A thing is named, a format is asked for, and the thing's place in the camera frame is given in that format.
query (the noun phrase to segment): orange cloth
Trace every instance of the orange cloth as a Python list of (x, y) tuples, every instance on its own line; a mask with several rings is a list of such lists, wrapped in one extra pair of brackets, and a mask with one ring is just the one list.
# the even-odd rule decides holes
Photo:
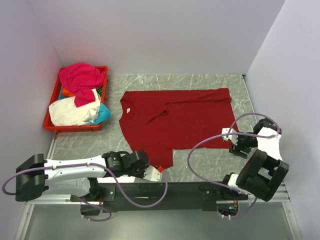
[(62, 87), (61, 94), (64, 97), (73, 97), (74, 96), (74, 94), (72, 92), (70, 92), (69, 90), (67, 90), (65, 87)]

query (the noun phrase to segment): white backdrop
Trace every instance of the white backdrop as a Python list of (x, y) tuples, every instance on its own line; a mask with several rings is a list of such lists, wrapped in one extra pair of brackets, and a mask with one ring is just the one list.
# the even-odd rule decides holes
[(28, 0), (62, 63), (246, 74), (285, 0)]
[[(0, 33), (2, 184), (29, 157), (47, 154), (52, 133), (43, 121), (62, 64), (27, 1), (1, 1)], [(14, 239), (25, 203), (2, 192), (0, 203), (0, 239)]]
[(319, 239), (320, 2), (287, 0), (246, 76), (254, 110), (282, 128), (285, 183), (303, 239)]

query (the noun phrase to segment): white cloth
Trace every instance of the white cloth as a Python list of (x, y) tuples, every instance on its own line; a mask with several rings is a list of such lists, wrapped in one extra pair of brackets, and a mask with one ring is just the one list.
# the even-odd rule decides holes
[(49, 106), (51, 122), (55, 126), (85, 125), (99, 116), (100, 96), (92, 89), (95, 101), (76, 107), (75, 96), (57, 100)]

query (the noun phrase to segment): pile of clothes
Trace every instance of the pile of clothes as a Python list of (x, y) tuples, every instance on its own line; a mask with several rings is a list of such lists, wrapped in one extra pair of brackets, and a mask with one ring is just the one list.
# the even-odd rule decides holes
[(109, 109), (101, 103), (105, 72), (80, 62), (60, 71), (59, 78), (59, 100), (49, 106), (53, 125), (96, 125), (110, 117)]

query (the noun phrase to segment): gray marble surface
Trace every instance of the gray marble surface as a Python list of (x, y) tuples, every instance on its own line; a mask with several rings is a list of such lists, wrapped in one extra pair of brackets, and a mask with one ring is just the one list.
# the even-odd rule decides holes
[[(103, 123), (101, 131), (65, 132), (57, 135), (52, 159), (83, 159), (102, 155), (108, 151), (130, 152), (130, 146), (119, 125), (119, 119), (122, 116), (120, 99), (125, 91), (218, 88), (229, 88), (232, 97), (231, 105), (236, 118), (244, 113), (253, 112), (245, 81), (240, 74), (109, 75), (106, 106), (111, 111), (111, 117)], [(256, 123), (254, 116), (247, 116), (237, 124), (240, 131), (249, 132)], [(170, 182), (200, 180), (187, 167), (189, 151), (189, 149), (173, 150), (173, 166), (165, 171)], [(245, 159), (233, 156), (228, 149), (199, 148), (191, 156), (191, 165), (195, 171), (214, 181), (221, 181), (231, 172), (239, 173), (245, 163)]]

